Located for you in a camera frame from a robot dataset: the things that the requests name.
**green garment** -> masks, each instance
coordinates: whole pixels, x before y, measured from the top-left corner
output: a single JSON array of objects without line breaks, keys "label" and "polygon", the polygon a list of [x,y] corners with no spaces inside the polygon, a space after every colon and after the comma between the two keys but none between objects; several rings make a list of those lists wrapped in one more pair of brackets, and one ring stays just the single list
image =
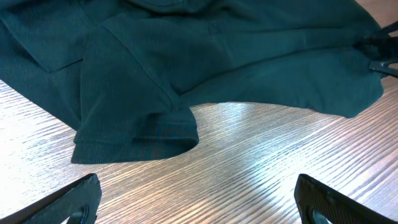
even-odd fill
[{"label": "green garment", "polygon": [[383,93],[354,0],[18,0],[0,19],[0,79],[77,130],[73,163],[186,152],[201,103],[352,118]]}]

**cloth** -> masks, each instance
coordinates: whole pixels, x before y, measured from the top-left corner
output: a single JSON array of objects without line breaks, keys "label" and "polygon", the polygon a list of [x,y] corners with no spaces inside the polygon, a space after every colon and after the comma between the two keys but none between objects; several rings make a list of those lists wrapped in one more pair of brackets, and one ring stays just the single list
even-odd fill
[{"label": "cloth", "polygon": [[186,152],[193,105],[352,118],[383,93],[354,0],[3,0],[0,20],[0,79],[77,130],[73,163]]}]

